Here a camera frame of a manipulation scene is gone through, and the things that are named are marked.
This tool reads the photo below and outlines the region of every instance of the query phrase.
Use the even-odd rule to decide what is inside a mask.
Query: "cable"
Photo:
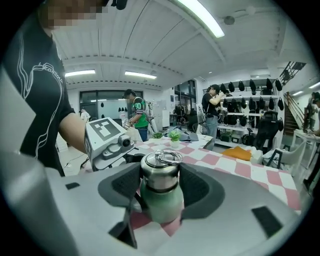
[[[83,155],[85,155],[85,153],[83,153],[83,154],[79,155],[78,157],[76,157],[76,158],[74,158],[74,159],[71,159],[69,162],[67,162],[67,163],[65,164],[65,166],[63,167],[63,169],[65,169],[65,168],[66,168],[66,166],[67,166],[68,164],[70,164],[70,162],[71,162],[71,161],[76,160],[76,159],[78,159],[78,158],[82,157]]]

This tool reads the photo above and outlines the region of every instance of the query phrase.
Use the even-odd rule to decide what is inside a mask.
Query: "green shirt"
[[[149,125],[148,123],[148,117],[146,115],[146,101],[143,100],[140,97],[136,97],[132,104],[132,111],[135,115],[142,115],[138,122],[134,124],[135,128],[142,128],[147,127]]]

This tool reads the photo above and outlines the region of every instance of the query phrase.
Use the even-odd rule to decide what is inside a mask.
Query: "orange cloth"
[[[251,158],[251,153],[239,146],[236,146],[235,148],[228,148],[225,151],[223,151],[221,154],[228,157],[241,159],[244,161],[250,161],[250,158]]]

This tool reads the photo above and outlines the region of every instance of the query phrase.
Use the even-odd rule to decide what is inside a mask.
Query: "fluorescent light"
[[[302,94],[303,93],[303,91],[301,90],[301,91],[298,91],[298,92],[296,92],[295,94],[293,94],[292,96],[296,96],[296,95],[298,95],[298,94]]]
[[[197,0],[177,0],[185,7],[189,8],[203,23],[212,31],[216,38],[221,38],[225,34],[217,21],[212,17],[204,6]]]
[[[315,88],[318,85],[320,85],[320,82],[315,83],[314,85],[310,86],[309,88],[312,89],[312,88]]]
[[[141,74],[141,73],[135,73],[135,72],[129,72],[129,71],[126,71],[124,74],[127,75],[127,76],[135,76],[135,77],[150,78],[150,79],[156,79],[157,78],[154,75]]]
[[[78,76],[78,75],[87,75],[87,74],[95,74],[95,70],[83,70],[83,71],[76,71],[76,72],[69,72],[65,73],[65,77],[72,77],[72,76]]]

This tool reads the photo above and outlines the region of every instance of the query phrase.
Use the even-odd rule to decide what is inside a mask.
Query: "ceiling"
[[[66,72],[96,72],[67,77],[67,88],[162,90],[198,76],[207,79],[239,68],[263,69],[270,58],[283,63],[291,56],[305,57],[303,40],[292,40],[297,38],[295,31],[269,0],[199,1],[225,36],[215,38],[174,0],[129,0],[124,10],[106,7],[96,20],[55,30],[53,38]],[[248,6],[255,7],[255,14],[244,11]],[[223,18],[230,15],[235,23],[225,25]],[[126,76],[125,71],[157,78]]]

